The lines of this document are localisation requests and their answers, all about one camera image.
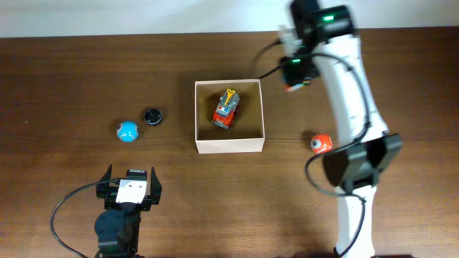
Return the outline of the red robot ball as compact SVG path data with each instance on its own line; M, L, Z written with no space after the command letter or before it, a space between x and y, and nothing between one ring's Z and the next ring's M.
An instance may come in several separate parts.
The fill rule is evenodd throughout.
M333 148L333 142L327 134L317 134L311 139L311 150L315 154L326 153Z

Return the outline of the colourful puzzle cube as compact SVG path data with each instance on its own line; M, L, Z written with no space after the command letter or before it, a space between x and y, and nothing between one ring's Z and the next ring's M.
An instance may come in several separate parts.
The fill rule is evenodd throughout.
M286 92L295 92L295 91L300 90L301 88L303 88L305 86L309 86L310 83L311 83L310 80L306 80L306 81L302 81L302 82L295 83L295 84L292 84L292 85L286 84L285 85L285 91Z

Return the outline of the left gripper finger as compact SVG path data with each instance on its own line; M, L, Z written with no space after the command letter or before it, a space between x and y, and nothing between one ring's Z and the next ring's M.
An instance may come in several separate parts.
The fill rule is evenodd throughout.
M108 187L110 185L112 168L113 168L113 165L110 164L108 166L107 171L103 174L103 176L100 178L100 180L98 182L98 186L99 187Z
M151 184L150 184L150 194L152 196L160 196L162 192L162 185L156 175L155 168L151 168Z

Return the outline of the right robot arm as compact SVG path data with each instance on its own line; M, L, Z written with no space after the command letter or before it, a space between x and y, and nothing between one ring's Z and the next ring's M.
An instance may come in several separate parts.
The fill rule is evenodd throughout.
M290 13L300 44L280 63L288 85L321 77L336 124L339 146L316 154L338 201L335 257L375 257L372 204L379 177L399 153L402 139L391 134L375 104L361 58L361 39L347 6L320 7L293 1Z

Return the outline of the red toy fire truck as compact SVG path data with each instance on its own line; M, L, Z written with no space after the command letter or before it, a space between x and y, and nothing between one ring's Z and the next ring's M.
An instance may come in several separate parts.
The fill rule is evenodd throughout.
M240 96L235 90L226 89L213 113L213 124L224 129L231 128L235 121L239 101Z

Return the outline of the blue robot ball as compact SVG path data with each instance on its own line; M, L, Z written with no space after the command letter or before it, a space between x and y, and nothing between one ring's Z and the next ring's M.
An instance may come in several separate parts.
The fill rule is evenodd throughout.
M123 121L116 130L117 137L123 142L133 142L139 137L138 126L132 121Z

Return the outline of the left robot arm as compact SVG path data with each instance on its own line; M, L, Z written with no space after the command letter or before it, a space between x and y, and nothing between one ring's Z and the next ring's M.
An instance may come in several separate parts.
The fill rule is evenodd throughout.
M96 197L105 211L95 221L97 257L138 257L141 214L159 204L162 185L155 169L129 169L124 178L112 178L109 167L98 181Z

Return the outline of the black round wheel cap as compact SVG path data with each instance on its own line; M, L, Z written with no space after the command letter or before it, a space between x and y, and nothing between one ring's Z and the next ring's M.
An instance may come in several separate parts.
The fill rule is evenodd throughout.
M150 126L160 125L163 120L162 112L156 108L149 109L144 113L143 119Z

